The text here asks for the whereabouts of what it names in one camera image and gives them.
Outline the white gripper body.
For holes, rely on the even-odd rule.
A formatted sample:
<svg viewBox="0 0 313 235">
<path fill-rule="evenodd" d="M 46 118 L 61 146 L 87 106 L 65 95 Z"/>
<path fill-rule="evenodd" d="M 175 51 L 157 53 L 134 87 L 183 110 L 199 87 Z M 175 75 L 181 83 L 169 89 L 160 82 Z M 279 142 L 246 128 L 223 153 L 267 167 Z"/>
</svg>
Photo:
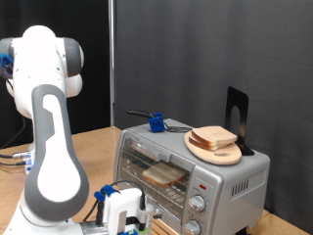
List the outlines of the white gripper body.
<svg viewBox="0 0 313 235">
<path fill-rule="evenodd" d="M 142 192 L 128 188 L 112 193 L 105 199 L 104 224 L 109 235 L 119 235 L 136 228 Z"/>
</svg>

